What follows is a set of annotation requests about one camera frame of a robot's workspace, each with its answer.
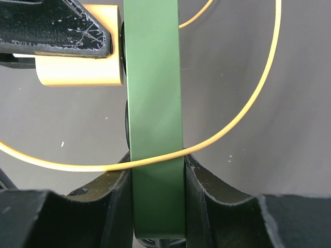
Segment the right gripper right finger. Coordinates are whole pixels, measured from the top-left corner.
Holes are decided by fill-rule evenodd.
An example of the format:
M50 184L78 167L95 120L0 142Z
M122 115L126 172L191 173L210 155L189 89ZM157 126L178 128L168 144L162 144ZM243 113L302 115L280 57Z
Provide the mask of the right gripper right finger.
M330 196L251 196L191 155L185 166L188 247L330 247Z

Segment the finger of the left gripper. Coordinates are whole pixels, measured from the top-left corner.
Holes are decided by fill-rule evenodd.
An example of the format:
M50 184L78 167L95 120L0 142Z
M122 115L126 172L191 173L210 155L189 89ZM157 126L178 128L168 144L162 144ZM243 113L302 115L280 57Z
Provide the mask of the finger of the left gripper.
M79 1L1 1L1 53L106 58L104 24Z

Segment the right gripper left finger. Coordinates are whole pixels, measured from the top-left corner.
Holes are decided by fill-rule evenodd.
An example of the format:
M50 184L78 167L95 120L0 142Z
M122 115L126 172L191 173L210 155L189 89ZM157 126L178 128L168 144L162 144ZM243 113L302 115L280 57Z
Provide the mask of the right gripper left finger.
M106 172L68 195L1 190L1 247L132 247L131 171Z

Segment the green power strip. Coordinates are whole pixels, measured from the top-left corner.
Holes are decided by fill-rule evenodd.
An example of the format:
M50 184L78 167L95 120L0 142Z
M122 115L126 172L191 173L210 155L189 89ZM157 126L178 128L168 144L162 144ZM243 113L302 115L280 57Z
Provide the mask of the green power strip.
M130 156L183 148L177 1L124 1ZM185 236L184 159L133 168L138 239Z

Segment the orange small charger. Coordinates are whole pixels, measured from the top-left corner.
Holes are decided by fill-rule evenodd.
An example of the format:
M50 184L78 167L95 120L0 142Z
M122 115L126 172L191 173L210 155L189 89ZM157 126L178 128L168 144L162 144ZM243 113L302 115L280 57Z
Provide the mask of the orange small charger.
M112 36L113 52L106 58L36 56L36 72L45 86L120 86L124 69L121 15L117 5L84 5Z

